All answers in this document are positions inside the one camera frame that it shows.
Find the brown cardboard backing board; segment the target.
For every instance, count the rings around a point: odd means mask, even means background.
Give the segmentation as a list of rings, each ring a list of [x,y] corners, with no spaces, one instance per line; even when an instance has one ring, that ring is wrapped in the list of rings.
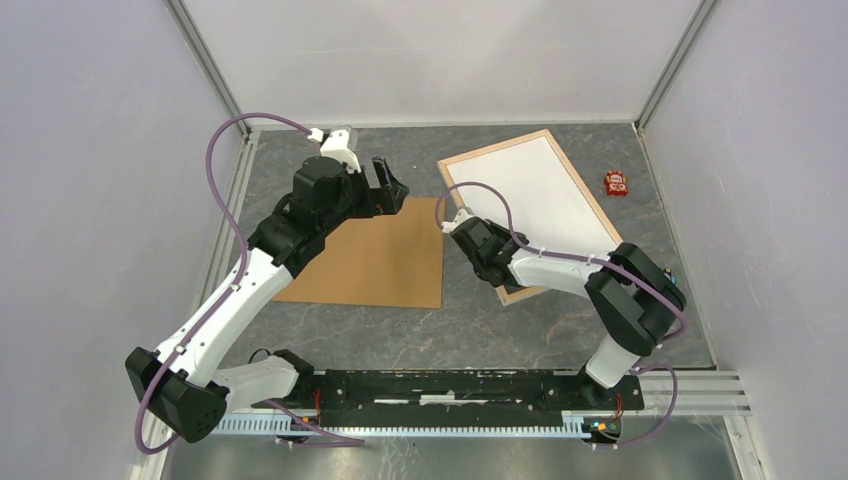
[[[275,302],[430,308],[442,306],[446,207],[412,197],[396,215],[349,220],[273,297]]]

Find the light wooden picture frame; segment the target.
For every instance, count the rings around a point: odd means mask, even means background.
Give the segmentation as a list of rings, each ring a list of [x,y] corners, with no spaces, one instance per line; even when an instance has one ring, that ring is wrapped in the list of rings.
[[[460,207],[505,226],[512,222],[532,247],[606,256],[622,241],[549,130],[479,148],[437,163]],[[549,289],[498,287],[503,305]]]

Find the printed photo with white border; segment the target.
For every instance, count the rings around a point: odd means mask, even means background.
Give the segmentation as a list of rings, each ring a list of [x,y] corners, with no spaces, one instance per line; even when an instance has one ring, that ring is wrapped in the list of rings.
[[[544,290],[580,297],[622,238],[548,131],[439,161],[460,211],[442,229],[510,304]]]

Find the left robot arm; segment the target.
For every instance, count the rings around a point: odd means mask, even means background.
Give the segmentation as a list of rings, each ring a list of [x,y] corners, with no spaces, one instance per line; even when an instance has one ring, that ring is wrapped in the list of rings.
[[[148,351],[135,348],[125,368],[139,399],[136,424],[146,414],[188,443],[208,436],[223,417],[266,400],[306,405],[313,379],[284,357],[221,369],[224,355],[259,311],[285,289],[351,219],[395,215],[410,193],[382,157],[372,160],[379,181],[314,156],[294,173],[292,190],[256,230],[240,241],[240,258],[193,316]]]

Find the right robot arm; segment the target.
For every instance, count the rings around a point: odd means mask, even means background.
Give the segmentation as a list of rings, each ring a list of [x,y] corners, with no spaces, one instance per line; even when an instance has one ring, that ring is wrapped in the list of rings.
[[[544,251],[525,235],[475,215],[459,213],[442,225],[470,261],[475,275],[498,288],[542,287],[588,299],[606,335],[581,369],[580,400],[602,408],[618,383],[671,335],[686,296],[638,246],[618,245],[606,256]]]

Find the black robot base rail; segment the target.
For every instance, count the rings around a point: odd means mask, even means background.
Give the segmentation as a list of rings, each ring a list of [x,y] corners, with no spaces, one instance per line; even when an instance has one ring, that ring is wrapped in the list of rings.
[[[302,438],[326,431],[365,437],[578,438],[614,444],[628,418],[747,416],[730,372],[628,375],[610,390],[571,371],[327,370],[302,373],[282,393],[260,377],[238,387],[171,382],[151,405],[181,438],[213,433]]]

